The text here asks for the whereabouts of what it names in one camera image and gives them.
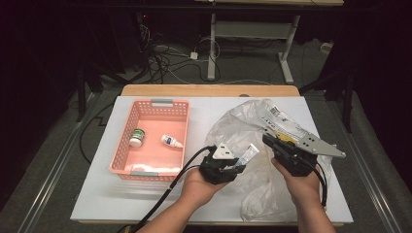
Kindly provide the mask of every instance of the hand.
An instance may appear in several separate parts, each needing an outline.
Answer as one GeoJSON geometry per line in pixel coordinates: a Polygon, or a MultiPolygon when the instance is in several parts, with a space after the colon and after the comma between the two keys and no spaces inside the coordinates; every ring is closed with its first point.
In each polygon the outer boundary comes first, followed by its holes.
{"type": "Polygon", "coordinates": [[[194,208],[199,208],[208,203],[213,195],[221,190],[227,183],[212,184],[206,182],[199,172],[193,168],[186,174],[181,197],[178,201],[191,203],[194,208]]]}
{"type": "Polygon", "coordinates": [[[319,179],[314,172],[307,177],[294,177],[275,158],[272,164],[284,176],[288,191],[297,208],[311,208],[321,206],[319,195],[319,179]]]}

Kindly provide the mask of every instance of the person's left hand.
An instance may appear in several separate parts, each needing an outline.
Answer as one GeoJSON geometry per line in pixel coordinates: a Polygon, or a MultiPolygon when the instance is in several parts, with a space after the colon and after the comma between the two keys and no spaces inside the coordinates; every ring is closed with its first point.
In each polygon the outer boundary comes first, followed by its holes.
{"type": "Polygon", "coordinates": [[[213,195],[221,190],[227,183],[212,184],[206,182],[199,172],[193,168],[188,171],[183,184],[182,194],[178,201],[192,204],[194,208],[199,208],[208,203],[213,195]]]}

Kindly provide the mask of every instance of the plastic bag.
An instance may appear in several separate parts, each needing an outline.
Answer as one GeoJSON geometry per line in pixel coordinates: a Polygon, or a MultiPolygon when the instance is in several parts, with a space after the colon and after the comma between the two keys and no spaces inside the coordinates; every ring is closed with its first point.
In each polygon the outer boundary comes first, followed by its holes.
{"type": "MultiPolygon", "coordinates": [[[[243,220],[296,221],[295,206],[285,180],[270,162],[273,151],[262,141],[264,130],[270,128],[268,120],[272,128],[273,124],[287,128],[286,133],[293,138],[307,133],[271,100],[250,100],[227,111],[209,131],[205,145],[225,143],[236,157],[242,156],[249,144],[254,144],[260,151],[243,173],[222,190],[244,195],[240,208],[243,220]]],[[[328,182],[331,158],[320,155],[318,162],[324,168],[328,182]]]]}

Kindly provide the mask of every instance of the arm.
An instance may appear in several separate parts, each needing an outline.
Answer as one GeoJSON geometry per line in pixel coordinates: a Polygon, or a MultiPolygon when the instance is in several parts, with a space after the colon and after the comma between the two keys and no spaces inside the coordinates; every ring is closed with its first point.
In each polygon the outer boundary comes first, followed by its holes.
{"type": "Polygon", "coordinates": [[[190,216],[201,206],[208,203],[213,195],[225,185],[226,183],[216,185],[207,183],[203,180],[198,169],[191,169],[186,175],[182,194],[179,199],[138,232],[182,232],[190,216]]]}
{"type": "Polygon", "coordinates": [[[284,166],[272,158],[272,163],[284,176],[296,206],[297,225],[300,233],[335,232],[319,195],[319,180],[315,173],[307,177],[293,177],[284,166]]]}

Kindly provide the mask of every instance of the white desk leg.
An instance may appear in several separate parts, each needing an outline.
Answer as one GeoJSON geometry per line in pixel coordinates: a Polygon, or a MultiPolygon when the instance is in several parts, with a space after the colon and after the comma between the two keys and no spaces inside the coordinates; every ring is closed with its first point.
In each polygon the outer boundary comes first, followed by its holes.
{"type": "Polygon", "coordinates": [[[288,65],[288,54],[289,50],[291,49],[294,33],[296,32],[297,24],[299,23],[300,16],[295,16],[293,18],[293,23],[291,28],[289,29],[288,39],[286,41],[286,48],[285,52],[279,52],[279,62],[281,63],[282,71],[285,77],[285,81],[288,84],[293,84],[293,77],[291,74],[291,69],[288,65]]]}
{"type": "Polygon", "coordinates": [[[210,25],[210,52],[209,52],[209,64],[207,68],[207,79],[213,81],[215,79],[215,39],[216,39],[216,14],[212,14],[212,21],[210,25]]]}

